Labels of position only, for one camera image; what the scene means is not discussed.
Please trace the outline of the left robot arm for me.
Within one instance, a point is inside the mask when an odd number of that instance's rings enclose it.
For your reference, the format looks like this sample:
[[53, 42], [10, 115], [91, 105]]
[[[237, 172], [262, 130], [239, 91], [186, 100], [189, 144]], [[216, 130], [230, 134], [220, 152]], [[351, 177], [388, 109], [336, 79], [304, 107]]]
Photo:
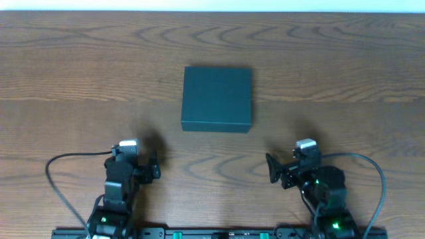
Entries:
[[88, 238], [137, 238], [133, 225], [133, 202], [142, 185], [159, 179], [161, 171], [157, 152], [147, 157], [146, 165], [138, 163], [137, 153], [114, 150], [106, 159], [106, 182], [103, 205], [96, 205], [88, 220]]

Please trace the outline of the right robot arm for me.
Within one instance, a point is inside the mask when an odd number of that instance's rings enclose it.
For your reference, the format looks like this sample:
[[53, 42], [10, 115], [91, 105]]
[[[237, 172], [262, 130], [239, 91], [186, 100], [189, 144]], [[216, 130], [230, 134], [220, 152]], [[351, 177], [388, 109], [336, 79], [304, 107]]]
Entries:
[[312, 215], [314, 238], [360, 238], [359, 229], [346, 208], [344, 172], [321, 164], [321, 153], [294, 151], [295, 161], [281, 164], [269, 153], [266, 161], [270, 182], [280, 181], [284, 189], [297, 187]]

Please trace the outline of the black gift box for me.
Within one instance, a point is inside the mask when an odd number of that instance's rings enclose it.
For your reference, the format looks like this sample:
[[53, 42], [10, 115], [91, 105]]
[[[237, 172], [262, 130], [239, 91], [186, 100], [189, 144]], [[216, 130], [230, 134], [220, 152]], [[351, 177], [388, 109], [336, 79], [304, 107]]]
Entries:
[[250, 68], [185, 67], [182, 130], [247, 133], [251, 126]]

